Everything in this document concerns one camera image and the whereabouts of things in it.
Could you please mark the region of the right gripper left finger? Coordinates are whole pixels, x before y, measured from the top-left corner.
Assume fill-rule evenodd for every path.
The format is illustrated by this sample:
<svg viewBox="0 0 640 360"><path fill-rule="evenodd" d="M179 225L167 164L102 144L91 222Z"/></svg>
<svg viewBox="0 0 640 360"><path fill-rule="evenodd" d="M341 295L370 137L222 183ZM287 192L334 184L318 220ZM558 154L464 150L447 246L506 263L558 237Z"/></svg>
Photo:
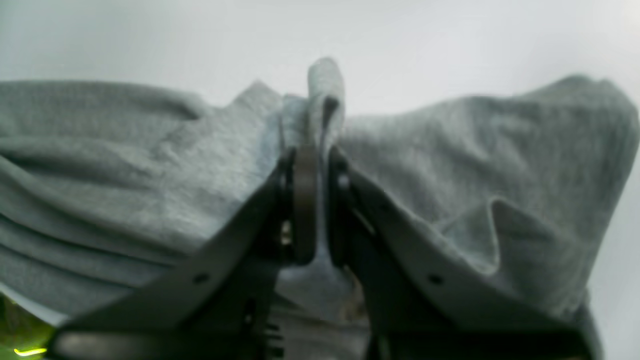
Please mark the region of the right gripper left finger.
<svg viewBox="0 0 640 360"><path fill-rule="evenodd" d="M279 271L311 262L317 150L291 148L222 230L158 280L63 325L50 360L272 360Z"/></svg>

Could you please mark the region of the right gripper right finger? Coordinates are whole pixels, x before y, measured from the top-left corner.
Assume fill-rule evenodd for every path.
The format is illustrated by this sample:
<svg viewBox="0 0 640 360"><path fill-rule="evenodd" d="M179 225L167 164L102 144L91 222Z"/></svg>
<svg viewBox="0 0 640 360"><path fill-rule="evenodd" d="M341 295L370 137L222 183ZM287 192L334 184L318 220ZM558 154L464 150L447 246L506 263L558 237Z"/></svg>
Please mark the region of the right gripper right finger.
<svg viewBox="0 0 640 360"><path fill-rule="evenodd" d="M338 148L327 157L329 248L359 281L366 360L590 360L582 326L507 295L444 255Z"/></svg>

